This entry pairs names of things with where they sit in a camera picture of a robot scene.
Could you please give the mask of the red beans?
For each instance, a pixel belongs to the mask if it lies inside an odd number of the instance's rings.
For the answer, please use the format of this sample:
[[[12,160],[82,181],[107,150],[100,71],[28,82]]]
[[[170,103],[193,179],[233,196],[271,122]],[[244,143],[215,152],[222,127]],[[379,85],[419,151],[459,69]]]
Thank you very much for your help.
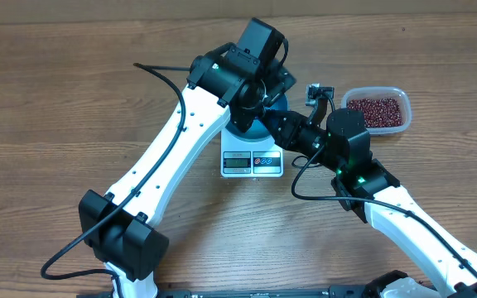
[[[364,114],[367,128],[398,127],[402,125],[400,106],[395,99],[351,99],[347,108]]]

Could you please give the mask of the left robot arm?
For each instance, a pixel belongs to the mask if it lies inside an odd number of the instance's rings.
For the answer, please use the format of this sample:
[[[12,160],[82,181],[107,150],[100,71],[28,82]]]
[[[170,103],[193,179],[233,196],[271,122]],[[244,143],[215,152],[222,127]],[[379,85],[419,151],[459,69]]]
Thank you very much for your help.
[[[157,232],[173,192],[209,141],[226,126],[246,132],[295,80],[277,59],[286,37],[253,18],[238,42],[197,56],[175,112],[137,163],[105,195],[79,202],[85,244],[113,279],[112,297],[155,297],[153,272],[169,245]]]

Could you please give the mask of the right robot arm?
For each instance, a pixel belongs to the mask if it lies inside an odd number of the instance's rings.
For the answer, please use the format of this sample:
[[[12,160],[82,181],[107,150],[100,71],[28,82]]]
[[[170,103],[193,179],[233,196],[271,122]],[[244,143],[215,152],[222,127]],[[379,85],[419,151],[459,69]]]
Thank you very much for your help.
[[[442,297],[477,297],[477,253],[428,215],[370,150],[364,115],[347,108],[326,116],[326,127],[293,111],[268,110],[260,118],[287,151],[333,171],[342,208],[393,241]]]

